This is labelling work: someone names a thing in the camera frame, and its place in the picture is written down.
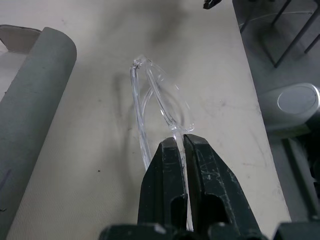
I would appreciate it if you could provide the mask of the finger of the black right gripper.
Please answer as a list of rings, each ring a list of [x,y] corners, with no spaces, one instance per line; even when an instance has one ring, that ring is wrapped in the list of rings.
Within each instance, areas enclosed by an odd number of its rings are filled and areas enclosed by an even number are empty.
[[[221,0],[204,0],[203,9],[209,10],[219,4]]]

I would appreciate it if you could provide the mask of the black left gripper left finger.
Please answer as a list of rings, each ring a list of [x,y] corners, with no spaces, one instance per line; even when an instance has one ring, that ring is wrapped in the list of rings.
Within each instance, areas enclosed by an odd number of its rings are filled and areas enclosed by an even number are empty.
[[[142,179],[137,222],[187,228],[188,194],[176,141],[158,145]]]

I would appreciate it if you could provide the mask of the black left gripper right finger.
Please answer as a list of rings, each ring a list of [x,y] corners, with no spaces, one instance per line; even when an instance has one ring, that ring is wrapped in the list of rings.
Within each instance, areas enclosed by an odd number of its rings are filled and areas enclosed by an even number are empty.
[[[237,236],[258,233],[258,223],[235,174],[208,141],[183,137],[193,230],[203,236],[219,223]]]

